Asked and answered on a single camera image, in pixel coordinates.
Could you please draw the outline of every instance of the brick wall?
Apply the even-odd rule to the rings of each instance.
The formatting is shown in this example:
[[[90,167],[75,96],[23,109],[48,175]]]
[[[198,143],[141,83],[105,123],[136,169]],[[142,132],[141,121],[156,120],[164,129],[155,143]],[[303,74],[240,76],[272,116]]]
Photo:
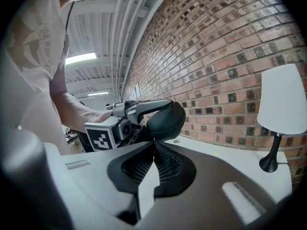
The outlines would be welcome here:
[[[247,150],[269,150],[274,132],[257,123],[261,72],[295,63],[307,88],[306,48],[281,0],[165,0],[149,23],[123,99],[171,98],[186,110],[181,135]],[[307,136],[284,136],[297,187]]]

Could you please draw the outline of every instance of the metal pipe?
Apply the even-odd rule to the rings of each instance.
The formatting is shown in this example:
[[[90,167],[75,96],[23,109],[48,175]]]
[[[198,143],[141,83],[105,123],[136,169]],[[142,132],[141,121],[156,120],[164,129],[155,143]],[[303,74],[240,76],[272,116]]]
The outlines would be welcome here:
[[[120,59],[120,65],[119,65],[119,75],[121,75],[121,67],[122,67],[122,63],[123,63],[123,57],[124,55],[126,55],[126,48],[127,48],[127,42],[128,42],[128,38],[129,38],[129,35],[132,31],[132,26],[133,26],[133,23],[134,23],[134,20],[136,18],[136,15],[141,7],[143,3],[143,0],[140,0],[136,9],[134,10],[134,13],[133,13],[133,16],[131,18],[131,21],[130,21],[130,24],[129,24],[129,27],[128,27],[128,30],[127,30],[127,34],[126,34],[126,38],[125,38],[125,42],[124,42],[124,46],[123,46],[123,49],[122,49],[122,52],[121,52],[121,59]]]
[[[123,19],[123,23],[121,25],[121,29],[120,29],[120,33],[119,33],[119,40],[118,40],[118,47],[117,47],[117,54],[116,54],[116,71],[118,71],[118,65],[119,65],[119,53],[120,53],[119,51],[120,51],[121,45],[123,43],[124,32],[125,32],[125,29],[126,29],[126,25],[127,25],[128,18],[129,18],[132,6],[134,4],[134,1],[135,0],[129,0],[129,3],[127,5],[127,9],[126,9],[126,12],[125,12],[125,16],[124,16],[124,19]],[[118,90],[119,90],[119,87],[117,88],[117,85],[118,85],[117,82],[118,83],[120,82],[120,72],[119,72],[119,76],[117,76],[117,74],[116,74],[116,77],[115,77],[116,93],[118,93]]]
[[[116,9],[115,9],[115,15],[114,15],[114,21],[113,21],[113,29],[111,30],[111,73],[112,73],[112,86],[113,86],[113,93],[115,93],[115,86],[114,86],[114,42],[115,42],[115,34],[116,34],[116,27],[117,27],[117,20],[119,17],[121,5],[123,0],[118,0]]]

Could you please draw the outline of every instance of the man's arm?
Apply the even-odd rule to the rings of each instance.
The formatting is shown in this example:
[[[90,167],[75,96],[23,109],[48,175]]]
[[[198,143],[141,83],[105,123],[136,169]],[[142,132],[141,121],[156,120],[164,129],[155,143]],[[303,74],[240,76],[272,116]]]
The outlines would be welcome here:
[[[112,111],[99,112],[80,104],[71,94],[68,94],[65,81],[65,59],[68,54],[69,40],[65,38],[60,65],[50,82],[50,96],[58,110],[63,125],[85,133],[87,122],[101,123],[111,116]]]

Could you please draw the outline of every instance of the black cable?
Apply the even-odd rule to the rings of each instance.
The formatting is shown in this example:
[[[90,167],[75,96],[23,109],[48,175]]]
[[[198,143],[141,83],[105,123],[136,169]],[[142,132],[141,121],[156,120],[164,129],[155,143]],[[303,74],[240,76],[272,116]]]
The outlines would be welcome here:
[[[71,10],[72,10],[74,4],[75,4],[75,2],[72,2],[72,3],[71,3],[71,8],[69,9],[69,12],[68,12],[67,21],[66,21],[66,27],[65,27],[66,33],[67,33],[67,28],[68,28],[69,17],[71,16]]]

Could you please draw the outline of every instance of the white t-shirt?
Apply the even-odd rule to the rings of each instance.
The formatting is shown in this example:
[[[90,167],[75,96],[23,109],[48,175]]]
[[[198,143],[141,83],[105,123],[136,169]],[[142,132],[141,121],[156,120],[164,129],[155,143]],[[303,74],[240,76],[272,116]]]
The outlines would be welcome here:
[[[59,0],[28,0],[12,22],[6,49],[35,91],[21,127],[34,132],[43,142],[55,144],[65,155],[71,152],[49,90],[58,67],[64,67],[59,63],[63,59],[65,25],[59,13]]]

